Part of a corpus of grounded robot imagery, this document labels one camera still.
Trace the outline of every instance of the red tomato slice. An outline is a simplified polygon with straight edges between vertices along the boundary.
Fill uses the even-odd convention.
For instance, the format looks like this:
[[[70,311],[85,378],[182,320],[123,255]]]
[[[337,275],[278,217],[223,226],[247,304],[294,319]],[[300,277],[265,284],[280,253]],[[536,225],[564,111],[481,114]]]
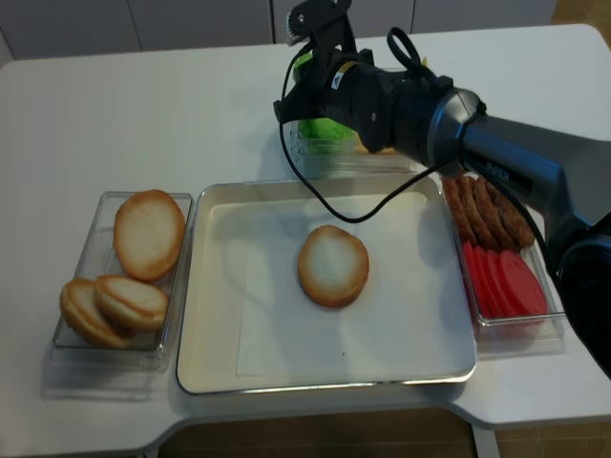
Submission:
[[[469,271],[469,278],[474,286],[475,298],[477,299],[479,311],[484,318],[490,318],[488,304],[486,303],[484,291],[481,286],[481,279],[479,278],[479,275],[477,275],[477,271],[475,269],[474,248],[471,246],[469,241],[466,241],[465,244],[462,245],[462,251],[465,254],[465,262],[467,264],[467,270]]]
[[[537,278],[520,256],[503,251],[498,259],[501,287],[519,315],[547,313],[547,301]]]
[[[491,318],[500,318],[503,316],[502,310],[495,300],[492,284],[489,280],[488,265],[486,262],[486,252],[481,246],[476,246],[474,249],[475,272],[479,276],[481,289],[483,291],[484,302],[488,308]]]
[[[495,302],[496,308],[498,308],[501,317],[504,318],[512,318],[519,316],[516,312],[516,309],[512,305],[512,302],[507,297],[507,294],[501,287],[499,278],[498,278],[498,254],[494,251],[489,251],[486,254],[486,263],[485,266],[487,269],[485,270],[484,275],[488,275],[487,282],[490,285],[490,289],[492,292],[493,301]]]

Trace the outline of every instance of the metal tray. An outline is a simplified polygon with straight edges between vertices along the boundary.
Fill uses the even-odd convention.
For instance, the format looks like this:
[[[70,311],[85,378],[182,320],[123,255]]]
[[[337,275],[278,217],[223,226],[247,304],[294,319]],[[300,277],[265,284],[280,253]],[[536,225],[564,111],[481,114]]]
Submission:
[[[314,181],[363,215],[411,175]],[[437,184],[425,178],[358,225],[297,181],[216,185],[198,201],[177,378],[192,394],[467,380],[476,349]],[[361,296],[329,311],[307,298],[296,259],[314,228],[338,225],[369,251]]]
[[[75,278],[94,280],[99,275],[126,275],[113,247],[115,215],[119,207],[134,193],[107,192],[102,195],[95,212],[89,236],[83,247]],[[166,320],[158,332],[138,333],[132,344],[122,349],[97,348],[83,341],[59,318],[53,335],[52,359],[58,364],[107,365],[111,367],[139,367],[161,370],[167,367],[166,348],[171,330],[176,324],[175,309],[180,309],[184,301],[185,285],[179,281],[187,272],[184,261],[188,243],[190,216],[193,198],[188,194],[170,194],[179,206],[186,221],[185,236],[177,265],[170,273],[155,281],[155,285],[170,295]]]

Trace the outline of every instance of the black wire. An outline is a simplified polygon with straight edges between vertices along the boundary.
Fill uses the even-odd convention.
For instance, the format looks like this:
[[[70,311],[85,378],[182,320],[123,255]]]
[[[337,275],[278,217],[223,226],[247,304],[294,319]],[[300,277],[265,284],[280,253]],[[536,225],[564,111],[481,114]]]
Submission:
[[[408,52],[407,54],[399,48],[394,38],[397,38],[401,42]],[[412,76],[422,76],[429,82],[435,79],[435,74],[431,69],[422,65],[420,54],[418,54],[416,47],[404,31],[398,27],[391,28],[389,34],[386,35],[386,42],[389,44],[390,51],[392,55],[394,55],[394,58],[397,59]]]
[[[281,107],[283,106],[283,103],[284,103],[284,96],[285,96],[285,93],[286,93],[286,86],[288,84],[288,78],[290,77],[290,71],[292,70],[293,65],[295,65],[295,62],[297,61],[297,59],[299,59],[299,57],[301,57],[305,53],[309,52],[311,50],[311,48],[312,47],[309,44],[304,46],[297,53],[297,55],[295,55],[295,57],[292,58],[292,60],[290,61],[290,64],[288,64],[288,69],[286,69],[286,75],[284,77],[283,93],[282,93],[282,96],[281,96],[281,99],[280,99],[281,100]],[[316,190],[316,188],[314,188],[314,186],[312,186],[312,184],[301,174],[301,172],[299,172],[299,170],[297,170],[297,167],[293,163],[293,160],[291,159],[290,154],[288,153],[288,150],[286,149],[286,143],[284,142],[284,129],[283,129],[283,125],[284,124],[283,124],[282,113],[280,115],[279,125],[280,125],[280,142],[281,142],[281,144],[283,146],[284,157],[286,157],[286,161],[288,162],[288,165],[290,165],[290,168],[293,170],[293,173],[305,185],[305,187],[307,189],[309,189],[310,192],[317,199],[319,199],[321,201],[321,203],[325,206],[325,208],[334,217],[336,217],[337,219],[340,219],[340,220],[342,220],[344,222],[349,222],[349,223],[353,223],[353,224],[358,223],[358,222],[363,222],[363,221],[371,218],[376,213],[378,213],[380,210],[382,210],[382,207],[384,207],[387,203],[389,203],[389,201],[391,201],[393,198],[397,197],[399,194],[401,194],[407,188],[412,186],[415,182],[417,182],[420,179],[422,179],[424,177],[427,177],[428,175],[438,171],[440,168],[442,168],[444,165],[448,164],[452,160],[452,158],[448,158],[447,160],[442,161],[441,163],[435,164],[433,167],[425,170],[424,172],[416,175],[415,177],[410,178],[405,183],[403,183],[401,186],[399,186],[397,189],[395,189],[390,194],[388,194],[385,198],[380,200],[380,203],[378,203],[370,212],[366,213],[365,215],[363,215],[363,216],[361,216],[359,218],[350,218],[350,217],[346,217],[346,216],[342,215],[337,210],[335,210],[333,207],[331,207],[329,205],[329,203],[325,200],[325,198],[323,198],[323,196]]]
[[[547,243],[545,243],[545,239],[543,238],[540,231],[538,230],[538,227],[535,224],[535,221],[533,220],[533,217],[531,216],[530,212],[526,210],[526,207],[524,207],[524,205],[522,205],[522,203],[517,198],[515,198],[514,195],[512,195],[509,191],[507,191],[507,189],[504,186],[500,184],[500,182],[496,179],[496,177],[493,174],[489,174],[488,171],[486,171],[484,167],[481,167],[476,160],[473,160],[471,153],[463,151],[463,152],[460,152],[458,156],[461,161],[468,164],[469,167],[472,168],[475,172],[477,172],[481,176],[485,177],[488,181],[490,181],[493,184],[493,186],[498,190],[498,192],[502,194],[504,197],[506,197],[516,207],[516,209],[524,217],[524,219],[526,219],[526,222],[528,223],[531,230],[533,231],[533,234],[535,235],[535,239],[537,240],[538,246],[541,249],[541,255],[543,256],[543,261],[545,262],[545,270],[547,271],[548,275],[552,279],[552,283],[558,290],[558,294],[560,295],[560,299],[562,300],[562,292],[560,288],[560,281],[558,278],[558,273],[556,271],[554,264],[552,263],[552,258],[550,257],[550,252],[547,248]]]

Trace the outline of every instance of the white tray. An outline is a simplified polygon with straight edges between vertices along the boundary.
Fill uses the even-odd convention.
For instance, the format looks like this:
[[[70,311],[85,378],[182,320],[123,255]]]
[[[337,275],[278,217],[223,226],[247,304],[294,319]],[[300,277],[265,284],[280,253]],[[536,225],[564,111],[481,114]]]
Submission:
[[[314,181],[363,215],[409,175]],[[177,365],[194,394],[462,382],[476,350],[445,202],[429,178],[357,225],[297,181],[212,186],[199,199]],[[335,224],[369,252],[361,296],[324,309],[302,291],[307,235]]]

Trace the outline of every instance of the toasted bun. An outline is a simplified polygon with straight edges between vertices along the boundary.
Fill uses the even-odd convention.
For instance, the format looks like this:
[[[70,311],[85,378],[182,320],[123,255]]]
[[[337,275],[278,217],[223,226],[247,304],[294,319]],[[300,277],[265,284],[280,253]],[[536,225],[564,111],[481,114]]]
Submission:
[[[297,271],[313,301],[336,308],[361,294],[369,274],[369,257],[353,235],[336,226],[321,226],[305,241]]]
[[[95,280],[95,303],[113,321],[136,331],[163,327],[168,295],[159,288],[119,275]]]
[[[66,283],[59,296],[59,308],[76,334],[90,344],[108,348],[124,348],[134,333],[111,323],[95,306],[95,283],[74,279]]]
[[[152,281],[172,270],[183,236],[181,210],[158,189],[133,195],[116,212],[116,255],[135,279]]]

